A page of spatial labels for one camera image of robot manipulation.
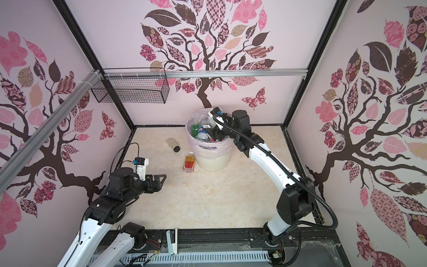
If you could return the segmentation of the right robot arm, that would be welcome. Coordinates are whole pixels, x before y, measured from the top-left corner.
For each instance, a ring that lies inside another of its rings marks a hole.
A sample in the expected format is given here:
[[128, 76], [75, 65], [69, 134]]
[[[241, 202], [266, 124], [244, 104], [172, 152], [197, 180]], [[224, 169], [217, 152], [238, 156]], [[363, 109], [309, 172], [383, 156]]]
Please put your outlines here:
[[[233, 140], [238, 150], [258, 164], [281, 193], [276, 205], [276, 215], [264, 226], [264, 236], [268, 244], [276, 244], [280, 236], [300, 225], [326, 230], [335, 230], [338, 227], [336, 214], [315, 192], [314, 182], [291, 171], [271, 152], [264, 139], [252, 132], [250, 118], [245, 110], [236, 110], [228, 115], [215, 107], [209, 112], [209, 116], [215, 123], [213, 137], [219, 141], [224, 138]], [[330, 225], [303, 220], [314, 211], [317, 204], [329, 213], [332, 219]]]

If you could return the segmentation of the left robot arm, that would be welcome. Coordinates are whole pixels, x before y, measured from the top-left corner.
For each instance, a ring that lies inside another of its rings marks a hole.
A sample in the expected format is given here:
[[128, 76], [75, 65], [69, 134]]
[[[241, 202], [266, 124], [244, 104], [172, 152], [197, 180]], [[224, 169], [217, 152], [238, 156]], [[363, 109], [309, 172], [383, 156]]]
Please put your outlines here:
[[144, 193], [159, 192], [166, 179], [166, 175], [143, 175], [131, 168], [112, 172], [109, 184], [85, 211], [80, 230], [59, 266], [114, 267], [130, 250], [142, 250], [147, 246], [160, 249], [160, 241], [149, 239], [145, 227], [128, 222], [96, 260], [90, 261], [102, 239], [125, 214], [127, 207]]

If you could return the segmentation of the clear bottle green red label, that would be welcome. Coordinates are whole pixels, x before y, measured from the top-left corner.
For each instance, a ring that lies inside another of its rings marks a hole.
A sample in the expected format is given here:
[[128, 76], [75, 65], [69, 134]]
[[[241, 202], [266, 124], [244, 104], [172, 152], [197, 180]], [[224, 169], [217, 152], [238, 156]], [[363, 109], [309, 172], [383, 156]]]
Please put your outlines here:
[[213, 142], [212, 128], [209, 125], [200, 125], [197, 130], [197, 136], [199, 140]]

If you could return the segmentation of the green bottle yellow cap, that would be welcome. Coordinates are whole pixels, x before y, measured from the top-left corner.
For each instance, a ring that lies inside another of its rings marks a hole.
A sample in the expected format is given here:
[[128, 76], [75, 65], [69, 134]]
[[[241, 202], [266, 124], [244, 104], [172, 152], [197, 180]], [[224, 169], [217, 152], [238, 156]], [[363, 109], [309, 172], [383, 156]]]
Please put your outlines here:
[[196, 137], [199, 133], [200, 125], [194, 124], [190, 127], [190, 134], [193, 137]]

